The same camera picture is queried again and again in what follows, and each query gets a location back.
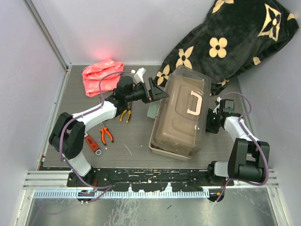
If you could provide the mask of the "grey green toolbox latch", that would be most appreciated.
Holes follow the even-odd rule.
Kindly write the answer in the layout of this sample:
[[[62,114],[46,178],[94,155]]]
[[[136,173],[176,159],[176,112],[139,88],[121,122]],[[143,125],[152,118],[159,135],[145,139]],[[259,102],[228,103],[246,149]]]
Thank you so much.
[[[153,102],[149,105],[149,109],[147,112],[147,116],[149,118],[155,119],[158,114],[159,104],[157,102]]]

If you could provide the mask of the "translucent brown plastic toolbox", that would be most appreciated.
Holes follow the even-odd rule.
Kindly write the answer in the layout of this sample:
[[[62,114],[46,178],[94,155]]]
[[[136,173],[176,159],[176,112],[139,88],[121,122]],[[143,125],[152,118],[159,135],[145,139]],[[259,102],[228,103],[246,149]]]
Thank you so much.
[[[178,66],[170,75],[149,147],[155,154],[186,161],[203,147],[211,78]]]

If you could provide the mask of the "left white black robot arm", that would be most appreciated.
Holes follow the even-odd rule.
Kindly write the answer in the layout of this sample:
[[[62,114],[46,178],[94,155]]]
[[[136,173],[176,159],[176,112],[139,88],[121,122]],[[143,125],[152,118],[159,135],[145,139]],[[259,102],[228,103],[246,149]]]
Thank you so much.
[[[83,186],[94,182],[92,166],[87,162],[83,152],[84,135],[100,123],[121,115],[128,103],[141,100],[145,104],[167,98],[168,94],[149,78],[150,89],[140,81],[137,84],[130,76],[122,76],[113,93],[100,104],[80,113],[59,115],[49,137],[49,144],[66,160],[78,174],[77,181]]]

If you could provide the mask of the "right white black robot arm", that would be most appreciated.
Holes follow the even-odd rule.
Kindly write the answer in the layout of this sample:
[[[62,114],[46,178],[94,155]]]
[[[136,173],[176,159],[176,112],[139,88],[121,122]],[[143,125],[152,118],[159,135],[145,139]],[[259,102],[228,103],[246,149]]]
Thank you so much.
[[[216,108],[208,110],[206,131],[216,134],[220,128],[230,134],[234,144],[227,162],[213,161],[208,165],[207,182],[215,186],[228,178],[264,185],[269,178],[270,145],[251,133],[231,99],[218,98]]]

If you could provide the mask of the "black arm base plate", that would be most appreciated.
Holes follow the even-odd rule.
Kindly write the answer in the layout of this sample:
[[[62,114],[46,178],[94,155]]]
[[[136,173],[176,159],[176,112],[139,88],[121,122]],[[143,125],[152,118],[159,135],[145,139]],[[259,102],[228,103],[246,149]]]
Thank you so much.
[[[206,186],[221,188],[226,178],[213,175],[205,169],[155,169],[155,168],[94,168],[85,177],[86,183],[112,191],[134,192],[164,191],[168,185],[173,192],[202,191]]]

